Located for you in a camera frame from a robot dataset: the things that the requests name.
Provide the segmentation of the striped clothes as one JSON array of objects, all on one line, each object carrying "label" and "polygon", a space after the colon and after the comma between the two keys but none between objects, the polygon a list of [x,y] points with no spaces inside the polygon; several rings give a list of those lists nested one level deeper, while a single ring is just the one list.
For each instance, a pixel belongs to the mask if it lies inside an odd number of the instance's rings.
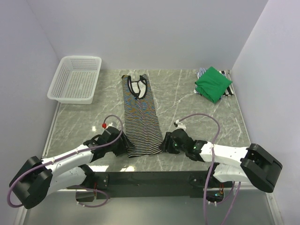
[{"label": "striped clothes", "polygon": [[149,78],[146,74],[136,81],[122,76],[125,135],[133,144],[129,158],[162,153],[163,142]]}]

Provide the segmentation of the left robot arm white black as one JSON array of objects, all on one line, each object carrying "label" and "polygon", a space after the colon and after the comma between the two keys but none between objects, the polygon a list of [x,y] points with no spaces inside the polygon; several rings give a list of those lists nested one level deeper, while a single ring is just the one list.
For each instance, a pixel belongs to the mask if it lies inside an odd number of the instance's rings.
[{"label": "left robot arm white black", "polygon": [[15,194],[21,206],[31,209],[61,189],[78,187],[97,192],[98,187],[106,187],[108,179],[99,181],[88,164],[108,152],[119,156],[133,148],[121,130],[108,126],[102,134],[66,153],[44,159],[29,158],[11,180],[8,193]]}]

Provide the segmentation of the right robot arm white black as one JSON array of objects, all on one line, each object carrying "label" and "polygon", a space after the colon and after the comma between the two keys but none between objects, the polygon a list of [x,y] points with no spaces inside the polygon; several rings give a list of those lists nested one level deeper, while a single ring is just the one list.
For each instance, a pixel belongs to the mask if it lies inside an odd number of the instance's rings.
[{"label": "right robot arm white black", "polygon": [[193,140],[183,129],[167,132],[160,150],[171,154],[184,152],[193,161],[213,162],[206,183],[216,187],[224,182],[250,183],[257,189],[272,193],[282,171],[282,164],[259,144],[230,147]]}]

